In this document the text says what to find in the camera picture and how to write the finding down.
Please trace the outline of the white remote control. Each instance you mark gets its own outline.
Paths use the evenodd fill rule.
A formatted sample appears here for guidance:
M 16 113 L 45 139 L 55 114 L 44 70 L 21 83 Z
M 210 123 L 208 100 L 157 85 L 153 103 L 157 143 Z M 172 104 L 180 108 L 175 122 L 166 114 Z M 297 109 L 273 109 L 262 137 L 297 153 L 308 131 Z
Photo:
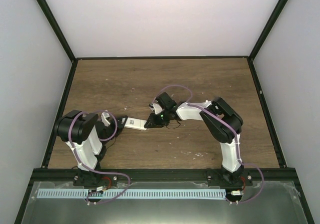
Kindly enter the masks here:
M 130 118 L 128 117 L 124 127 L 125 128 L 130 128 L 130 129 L 135 129 L 135 130 L 141 130 L 145 131 L 147 128 L 145 128 L 146 120 L 143 119 L 136 119 L 136 118 Z

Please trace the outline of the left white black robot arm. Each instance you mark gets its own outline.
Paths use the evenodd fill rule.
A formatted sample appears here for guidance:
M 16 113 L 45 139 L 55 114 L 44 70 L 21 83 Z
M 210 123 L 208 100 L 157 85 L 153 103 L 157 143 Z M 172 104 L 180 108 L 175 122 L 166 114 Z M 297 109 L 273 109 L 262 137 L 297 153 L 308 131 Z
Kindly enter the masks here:
M 120 176 L 131 183 L 126 174 L 101 170 L 107 143 L 121 134 L 128 119 L 127 115 L 115 117 L 107 111 L 98 115 L 98 112 L 73 110 L 56 121 L 55 134 L 69 146 L 77 162 L 76 184 L 97 186 L 108 178 Z

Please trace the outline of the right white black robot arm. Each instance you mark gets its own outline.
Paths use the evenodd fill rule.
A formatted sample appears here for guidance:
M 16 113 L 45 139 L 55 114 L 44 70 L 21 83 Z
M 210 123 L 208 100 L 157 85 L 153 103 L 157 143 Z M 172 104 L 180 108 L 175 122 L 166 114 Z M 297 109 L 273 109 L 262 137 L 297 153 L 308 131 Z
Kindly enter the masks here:
M 240 155 L 240 136 L 243 119 L 221 97 L 202 103 L 175 102 L 166 92 L 158 95 L 149 105 L 151 113 L 146 129 L 162 128 L 170 121 L 203 121 L 211 135 L 220 143 L 221 176 L 229 186 L 240 180 L 244 165 Z

